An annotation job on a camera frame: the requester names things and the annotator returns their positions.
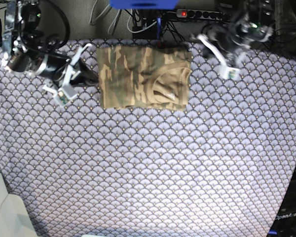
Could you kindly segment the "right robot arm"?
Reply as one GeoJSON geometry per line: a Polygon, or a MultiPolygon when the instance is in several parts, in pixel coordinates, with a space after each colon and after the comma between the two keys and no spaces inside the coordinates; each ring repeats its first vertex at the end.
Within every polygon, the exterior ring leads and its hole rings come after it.
{"type": "Polygon", "coordinates": [[[95,86],[97,76],[82,62],[81,55],[92,46],[79,46],[73,56],[57,53],[69,40],[70,25],[64,12],[54,3],[48,4],[60,15],[65,36],[44,36],[37,29],[41,9],[37,0],[12,0],[7,3],[4,34],[2,36],[2,66],[13,74],[28,73],[46,78],[43,90],[50,92],[60,106],[77,97],[77,86],[95,86]]]}

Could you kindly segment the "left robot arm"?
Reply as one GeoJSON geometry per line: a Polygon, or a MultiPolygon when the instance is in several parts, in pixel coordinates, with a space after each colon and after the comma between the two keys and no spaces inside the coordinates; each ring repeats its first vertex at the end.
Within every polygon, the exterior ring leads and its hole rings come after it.
{"type": "Polygon", "coordinates": [[[237,79],[241,62],[255,42],[264,43],[273,34],[274,1],[245,0],[241,9],[231,15],[227,26],[211,24],[208,31],[198,34],[205,55],[220,62],[223,79],[237,79]]]}

